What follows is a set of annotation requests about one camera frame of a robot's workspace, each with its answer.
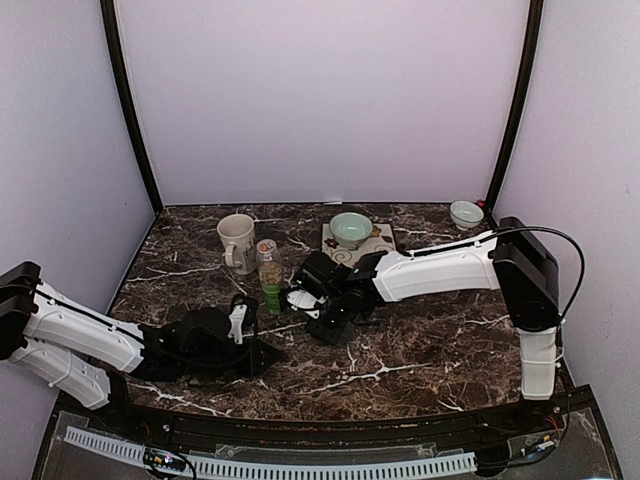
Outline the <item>clear pill bottle green label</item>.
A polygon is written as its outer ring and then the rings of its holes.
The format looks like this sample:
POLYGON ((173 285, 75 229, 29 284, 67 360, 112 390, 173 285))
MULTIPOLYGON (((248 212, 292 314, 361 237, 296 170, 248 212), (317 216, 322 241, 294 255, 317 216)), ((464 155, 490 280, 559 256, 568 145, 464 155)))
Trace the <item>clear pill bottle green label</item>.
POLYGON ((276 242, 263 239, 257 244, 258 274, 265 297, 265 305, 270 314, 280 314, 281 290, 284 282, 284 270, 281 255, 276 242))

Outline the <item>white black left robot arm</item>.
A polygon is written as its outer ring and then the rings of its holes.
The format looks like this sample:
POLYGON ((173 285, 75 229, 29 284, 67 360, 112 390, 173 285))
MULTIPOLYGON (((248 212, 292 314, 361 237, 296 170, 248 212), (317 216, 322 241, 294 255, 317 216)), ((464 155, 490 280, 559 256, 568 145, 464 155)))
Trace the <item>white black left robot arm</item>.
POLYGON ((120 436, 141 427, 124 374, 152 382, 184 375, 262 374, 282 353, 259 337, 255 299, 201 308, 161 327, 118 321, 55 290, 25 261, 1 276, 1 357, 74 397, 120 436))

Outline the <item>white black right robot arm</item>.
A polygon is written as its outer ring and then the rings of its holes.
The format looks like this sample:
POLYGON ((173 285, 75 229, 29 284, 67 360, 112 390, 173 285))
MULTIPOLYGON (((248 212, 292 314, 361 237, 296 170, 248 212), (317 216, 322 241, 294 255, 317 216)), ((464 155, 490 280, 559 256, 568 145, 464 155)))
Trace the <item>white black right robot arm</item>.
POLYGON ((281 298, 309 319, 307 332, 336 345, 346 326, 384 304, 460 290, 498 290, 519 336, 521 396, 510 424, 534 432, 549 416, 560 360, 560 328, 568 309, 559 301, 559 267, 537 238, 539 226, 518 218, 472 238, 416 250, 367 253, 354 266, 323 252, 310 254, 281 298))

